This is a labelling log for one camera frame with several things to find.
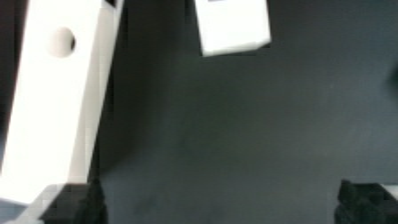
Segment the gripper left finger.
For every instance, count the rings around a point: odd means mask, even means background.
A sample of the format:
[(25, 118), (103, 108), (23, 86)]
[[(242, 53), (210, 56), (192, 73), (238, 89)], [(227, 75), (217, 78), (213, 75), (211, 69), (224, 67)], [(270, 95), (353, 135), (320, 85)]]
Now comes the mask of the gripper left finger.
[(67, 184), (39, 216), (43, 224), (108, 224), (101, 184)]

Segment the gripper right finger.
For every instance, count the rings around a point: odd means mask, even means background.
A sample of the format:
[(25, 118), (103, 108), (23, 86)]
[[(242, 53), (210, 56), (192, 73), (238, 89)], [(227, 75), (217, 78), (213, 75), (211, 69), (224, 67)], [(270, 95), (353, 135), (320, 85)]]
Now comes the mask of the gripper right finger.
[(378, 183), (341, 180), (334, 224), (398, 224), (398, 199)]

